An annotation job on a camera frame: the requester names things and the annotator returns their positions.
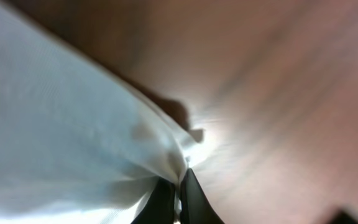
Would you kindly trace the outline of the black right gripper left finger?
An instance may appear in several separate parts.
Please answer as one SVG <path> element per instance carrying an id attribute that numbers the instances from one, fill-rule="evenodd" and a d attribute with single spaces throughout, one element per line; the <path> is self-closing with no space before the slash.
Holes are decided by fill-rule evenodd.
<path id="1" fill-rule="evenodd" d="M 149 200 L 131 224 L 173 224 L 175 186 L 159 178 Z"/>

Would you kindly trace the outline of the white Puma t-shirt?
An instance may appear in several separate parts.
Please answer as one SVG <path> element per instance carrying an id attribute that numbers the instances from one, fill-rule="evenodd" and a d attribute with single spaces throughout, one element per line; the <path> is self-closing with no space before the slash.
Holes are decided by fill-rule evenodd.
<path id="1" fill-rule="evenodd" d="M 0 223 L 130 223 L 208 154 L 202 130 L 0 1 Z"/>

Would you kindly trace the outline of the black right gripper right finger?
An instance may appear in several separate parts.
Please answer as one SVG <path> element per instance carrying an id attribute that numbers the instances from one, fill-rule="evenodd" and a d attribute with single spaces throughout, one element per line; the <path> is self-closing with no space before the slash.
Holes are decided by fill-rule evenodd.
<path id="1" fill-rule="evenodd" d="M 192 169 L 180 184 L 181 224 L 224 224 L 210 205 Z"/>

